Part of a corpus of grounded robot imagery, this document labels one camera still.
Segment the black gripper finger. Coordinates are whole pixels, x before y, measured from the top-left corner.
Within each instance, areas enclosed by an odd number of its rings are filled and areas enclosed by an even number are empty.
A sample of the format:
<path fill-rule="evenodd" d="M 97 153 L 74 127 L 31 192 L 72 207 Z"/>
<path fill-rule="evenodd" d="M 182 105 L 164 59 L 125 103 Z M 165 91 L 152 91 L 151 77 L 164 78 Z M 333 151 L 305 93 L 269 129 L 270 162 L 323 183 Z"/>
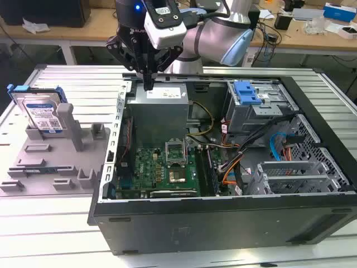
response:
<path fill-rule="evenodd" d="M 149 73 L 139 37 L 129 37 L 125 44 L 120 36 L 112 36 L 105 44 L 107 50 L 129 71 L 135 71 L 143 81 L 144 90 L 149 90 Z"/>
<path fill-rule="evenodd" d="M 149 47 L 149 90 L 153 89 L 154 77 L 158 72 L 165 71 L 183 52 L 182 46 L 174 46 L 157 50 Z"/>

